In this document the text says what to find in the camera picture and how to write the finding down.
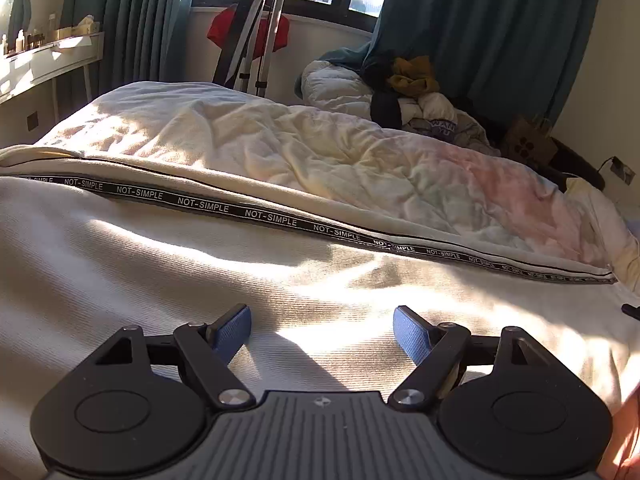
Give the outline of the cream yellow pillow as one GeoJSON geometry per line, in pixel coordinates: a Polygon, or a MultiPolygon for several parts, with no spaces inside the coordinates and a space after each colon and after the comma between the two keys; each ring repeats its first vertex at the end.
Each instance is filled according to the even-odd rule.
{"type": "Polygon", "coordinates": [[[587,214],[616,278],[638,296],[639,239],[628,229],[616,206],[582,178],[569,178],[565,195],[587,214]]]}

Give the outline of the brown paper bag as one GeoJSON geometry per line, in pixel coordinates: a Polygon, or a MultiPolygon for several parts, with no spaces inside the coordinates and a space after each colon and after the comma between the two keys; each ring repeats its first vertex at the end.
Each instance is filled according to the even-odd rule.
{"type": "Polygon", "coordinates": [[[551,122],[547,117],[518,115],[506,133],[501,153],[532,168],[548,165],[558,151],[550,132],[551,122]]]}

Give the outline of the pastel tie-dye duvet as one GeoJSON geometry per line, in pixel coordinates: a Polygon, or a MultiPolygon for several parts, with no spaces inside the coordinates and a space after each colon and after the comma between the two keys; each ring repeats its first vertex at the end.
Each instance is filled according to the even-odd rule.
{"type": "Polygon", "coordinates": [[[127,84],[54,126],[42,144],[235,174],[473,242],[612,270],[566,188],[518,162],[205,82],[127,84]]]}

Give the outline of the white purple print garment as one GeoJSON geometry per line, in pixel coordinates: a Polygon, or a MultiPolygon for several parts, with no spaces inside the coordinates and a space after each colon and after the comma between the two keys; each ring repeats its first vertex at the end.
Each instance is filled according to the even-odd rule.
{"type": "Polygon", "coordinates": [[[402,98],[398,103],[404,130],[485,155],[501,155],[490,145],[486,130],[469,114],[455,108],[443,94],[425,93],[417,100],[402,98]]]}

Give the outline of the teal curtain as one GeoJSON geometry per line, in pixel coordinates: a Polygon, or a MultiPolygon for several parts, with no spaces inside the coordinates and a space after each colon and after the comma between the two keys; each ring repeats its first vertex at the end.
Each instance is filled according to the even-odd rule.
{"type": "Polygon", "coordinates": [[[384,0],[370,41],[326,61],[363,73],[426,55],[440,91],[485,127],[518,115],[555,122],[588,44],[598,0],[384,0]]]}
{"type": "Polygon", "coordinates": [[[64,0],[61,24],[93,16],[104,32],[102,60],[56,80],[62,119],[94,98],[136,81],[180,81],[186,64],[186,29],[192,0],[64,0]]]}

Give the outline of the black garment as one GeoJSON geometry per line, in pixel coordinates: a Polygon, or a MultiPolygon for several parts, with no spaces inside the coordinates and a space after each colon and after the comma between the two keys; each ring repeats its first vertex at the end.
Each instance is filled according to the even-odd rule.
{"type": "Polygon", "coordinates": [[[388,80],[393,76],[395,55],[392,51],[382,52],[369,58],[360,70],[360,76],[372,90],[370,116],[372,122],[387,129],[402,128],[400,94],[388,80]]]}

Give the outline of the mustard yellow garment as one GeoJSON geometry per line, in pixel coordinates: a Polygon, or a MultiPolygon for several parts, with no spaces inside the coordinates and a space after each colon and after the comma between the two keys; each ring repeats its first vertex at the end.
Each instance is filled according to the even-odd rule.
{"type": "Polygon", "coordinates": [[[439,92],[439,83],[428,55],[416,56],[411,60],[395,58],[387,83],[396,92],[416,100],[424,94],[439,92]]]}

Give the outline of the white dressing table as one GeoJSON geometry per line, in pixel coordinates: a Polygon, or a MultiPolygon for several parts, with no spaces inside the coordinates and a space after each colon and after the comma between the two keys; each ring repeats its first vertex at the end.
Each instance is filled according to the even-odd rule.
{"type": "Polygon", "coordinates": [[[31,88],[50,81],[53,88],[54,120],[60,120],[56,78],[73,70],[82,70],[87,102],[93,100],[89,66],[103,58],[104,32],[92,15],[85,16],[75,27],[64,27],[52,32],[47,44],[33,42],[27,49],[27,36],[18,32],[16,49],[8,50],[8,40],[1,41],[1,103],[8,102],[31,88]]]}

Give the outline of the white puffy comforter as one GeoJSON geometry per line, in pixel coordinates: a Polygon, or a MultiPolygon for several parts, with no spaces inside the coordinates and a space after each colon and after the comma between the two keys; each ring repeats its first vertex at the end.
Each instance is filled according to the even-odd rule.
{"type": "Polygon", "coordinates": [[[300,88],[306,105],[371,119],[373,91],[348,68],[326,61],[311,62],[303,70],[300,88]]]}

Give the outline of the red cloth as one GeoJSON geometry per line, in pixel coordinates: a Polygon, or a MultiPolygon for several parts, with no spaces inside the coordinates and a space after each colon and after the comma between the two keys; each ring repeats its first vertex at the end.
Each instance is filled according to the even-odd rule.
{"type": "MultiPolygon", "coordinates": [[[[228,33],[234,18],[235,6],[229,6],[219,13],[216,18],[213,19],[212,24],[209,27],[207,38],[216,44],[216,46],[222,48],[224,42],[228,37],[228,33]]],[[[253,58],[261,58],[265,53],[265,47],[267,42],[267,32],[270,21],[268,18],[262,18],[260,20],[254,55],[253,58]]],[[[288,45],[288,33],[290,32],[290,21],[284,15],[280,17],[278,30],[276,33],[276,39],[273,44],[273,52],[281,50],[288,45]]]]}

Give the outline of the black wall charger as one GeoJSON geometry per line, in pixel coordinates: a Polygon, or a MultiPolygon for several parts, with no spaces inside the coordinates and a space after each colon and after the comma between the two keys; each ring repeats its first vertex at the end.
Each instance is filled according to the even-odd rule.
{"type": "Polygon", "coordinates": [[[626,185],[631,185],[636,173],[628,165],[624,164],[617,156],[609,157],[602,162],[598,171],[602,171],[605,167],[608,167],[613,174],[622,180],[626,185]]]}

